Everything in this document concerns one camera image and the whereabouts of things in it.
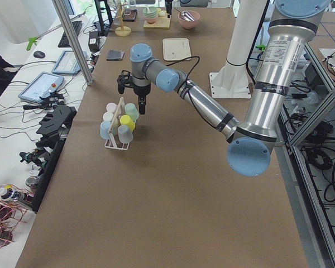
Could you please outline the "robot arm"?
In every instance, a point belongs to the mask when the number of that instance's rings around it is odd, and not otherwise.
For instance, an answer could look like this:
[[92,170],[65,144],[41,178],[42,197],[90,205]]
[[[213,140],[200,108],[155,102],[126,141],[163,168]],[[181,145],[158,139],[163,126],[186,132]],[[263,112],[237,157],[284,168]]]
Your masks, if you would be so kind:
[[173,6],[177,7],[207,7],[209,0],[164,0],[168,16],[172,15]]
[[209,125],[223,133],[229,142],[227,161],[244,176],[258,176],[270,165],[277,140],[275,126],[291,85],[296,66],[307,42],[316,35],[327,1],[277,1],[250,106],[243,121],[238,121],[188,75],[167,67],[152,55],[147,44],[131,47],[131,72],[122,71],[118,91],[132,88],[145,112],[151,84],[165,92],[175,91],[190,103]]

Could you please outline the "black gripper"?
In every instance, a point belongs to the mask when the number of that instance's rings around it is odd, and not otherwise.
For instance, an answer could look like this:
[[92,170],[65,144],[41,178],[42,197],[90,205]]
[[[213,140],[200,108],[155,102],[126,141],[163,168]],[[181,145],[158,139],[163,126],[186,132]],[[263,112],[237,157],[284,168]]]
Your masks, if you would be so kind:
[[138,110],[139,113],[145,114],[146,112],[146,96],[151,91],[151,84],[138,85],[133,79],[135,77],[130,71],[122,70],[117,78],[117,88],[119,94],[123,94],[126,88],[133,89],[133,92],[138,96]]
[[172,14],[172,7],[171,7],[172,2],[173,2],[173,0],[165,0],[166,13],[170,14],[170,15]]

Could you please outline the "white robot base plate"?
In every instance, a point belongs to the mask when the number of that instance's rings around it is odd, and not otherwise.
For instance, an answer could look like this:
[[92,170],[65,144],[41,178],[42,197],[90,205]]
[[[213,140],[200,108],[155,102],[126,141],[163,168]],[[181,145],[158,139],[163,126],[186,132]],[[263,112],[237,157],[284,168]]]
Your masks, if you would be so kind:
[[213,98],[243,98],[250,99],[247,74],[209,73],[210,91]]

